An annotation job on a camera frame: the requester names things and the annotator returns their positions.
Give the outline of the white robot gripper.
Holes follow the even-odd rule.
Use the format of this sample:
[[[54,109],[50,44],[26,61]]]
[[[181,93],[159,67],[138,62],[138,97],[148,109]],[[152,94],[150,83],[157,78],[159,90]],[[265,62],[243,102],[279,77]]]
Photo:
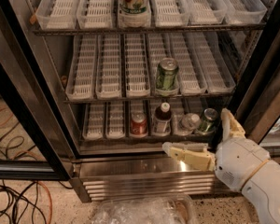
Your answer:
[[[165,142],[162,149],[170,158],[182,161],[193,169],[215,169],[221,182],[231,191],[240,192],[246,181],[271,157],[267,150],[245,138],[244,128],[229,109],[223,108],[220,116],[224,141],[217,146],[216,156],[203,143]]]

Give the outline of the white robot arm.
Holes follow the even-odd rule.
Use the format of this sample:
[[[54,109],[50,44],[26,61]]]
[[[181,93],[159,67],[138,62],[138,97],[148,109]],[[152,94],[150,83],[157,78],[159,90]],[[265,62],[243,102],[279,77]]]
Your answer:
[[[269,151],[245,137],[230,110],[221,111],[223,138],[217,150],[193,151],[182,143],[165,142],[163,151],[200,171],[213,171],[230,190],[255,207],[260,224],[280,224],[280,164]]]

